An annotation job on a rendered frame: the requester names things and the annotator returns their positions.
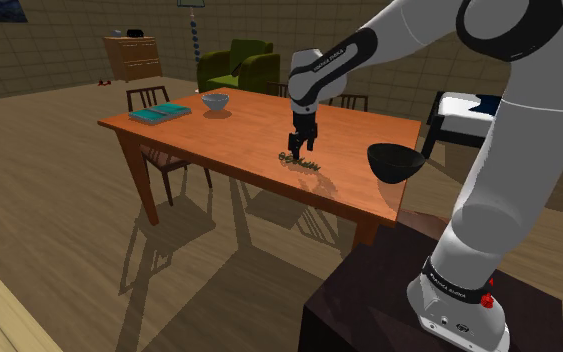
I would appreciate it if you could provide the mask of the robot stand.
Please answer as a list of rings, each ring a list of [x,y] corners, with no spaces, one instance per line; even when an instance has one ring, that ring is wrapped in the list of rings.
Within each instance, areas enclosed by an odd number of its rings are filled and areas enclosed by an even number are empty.
[[[380,227],[307,300],[298,352],[464,352],[425,331],[406,295],[436,240]],[[562,304],[501,271],[492,293],[510,329],[509,352],[563,352]]]

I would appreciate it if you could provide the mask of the floor lamp with blue beads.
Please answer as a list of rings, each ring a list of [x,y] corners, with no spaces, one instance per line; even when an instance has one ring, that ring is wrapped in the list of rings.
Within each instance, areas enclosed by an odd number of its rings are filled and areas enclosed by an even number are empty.
[[[189,10],[189,25],[193,41],[193,53],[196,66],[198,66],[201,59],[201,51],[199,44],[198,28],[195,19],[195,10],[206,7],[206,0],[176,0],[179,8],[187,8]]]

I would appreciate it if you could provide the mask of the orange wooden table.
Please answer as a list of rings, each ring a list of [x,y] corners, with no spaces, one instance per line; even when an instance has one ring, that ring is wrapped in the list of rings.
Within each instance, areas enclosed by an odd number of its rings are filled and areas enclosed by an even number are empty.
[[[374,143],[413,148],[420,124],[415,120],[321,105],[318,137],[303,156],[312,171],[279,160],[292,131],[286,98],[225,89],[229,102],[209,110],[201,96],[180,99],[190,113],[157,125],[120,114],[100,120],[118,138],[144,210],[153,225],[158,214],[140,145],[277,193],[356,223],[356,244],[371,244],[381,225],[395,225],[405,185],[379,181],[370,169],[367,149]]]

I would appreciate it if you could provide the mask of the grey bowl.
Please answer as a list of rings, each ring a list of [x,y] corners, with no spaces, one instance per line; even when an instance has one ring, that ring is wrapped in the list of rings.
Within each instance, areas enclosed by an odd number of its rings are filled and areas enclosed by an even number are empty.
[[[229,96],[222,93],[204,94],[201,96],[201,99],[212,111],[223,110],[229,102]]]

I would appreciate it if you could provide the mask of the black bowl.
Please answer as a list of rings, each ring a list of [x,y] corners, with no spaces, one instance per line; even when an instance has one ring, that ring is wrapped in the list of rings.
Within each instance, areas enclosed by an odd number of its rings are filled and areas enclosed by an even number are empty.
[[[425,157],[420,152],[393,143],[370,145],[367,148],[367,158],[374,175],[388,184],[407,180],[425,163]]]

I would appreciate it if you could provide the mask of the black bed with white mattress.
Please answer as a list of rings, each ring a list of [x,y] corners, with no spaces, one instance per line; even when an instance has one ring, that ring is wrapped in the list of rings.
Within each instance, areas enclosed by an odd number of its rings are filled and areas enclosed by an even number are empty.
[[[438,91],[427,119],[422,155],[429,159],[437,141],[480,148],[500,101],[495,95]]]

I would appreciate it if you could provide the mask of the teal book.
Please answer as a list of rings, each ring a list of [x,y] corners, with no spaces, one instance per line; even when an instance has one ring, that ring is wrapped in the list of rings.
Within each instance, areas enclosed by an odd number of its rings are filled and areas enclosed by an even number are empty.
[[[155,125],[190,113],[191,109],[188,107],[165,103],[130,112],[129,117],[145,124]]]

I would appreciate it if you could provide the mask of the wooden chest of drawers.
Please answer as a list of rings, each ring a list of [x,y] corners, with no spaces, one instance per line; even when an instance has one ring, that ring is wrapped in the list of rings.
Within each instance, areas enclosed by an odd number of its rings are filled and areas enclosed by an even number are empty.
[[[115,80],[129,82],[162,76],[154,37],[104,37],[103,42]]]

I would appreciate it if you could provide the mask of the dark green flat tool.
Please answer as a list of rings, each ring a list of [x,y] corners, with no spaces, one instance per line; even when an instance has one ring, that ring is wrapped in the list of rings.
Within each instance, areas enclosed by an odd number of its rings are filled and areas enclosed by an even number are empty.
[[[307,161],[305,158],[295,159],[292,154],[286,154],[285,152],[280,152],[278,159],[286,165],[300,166],[313,171],[319,171],[321,169],[321,166],[315,162]]]

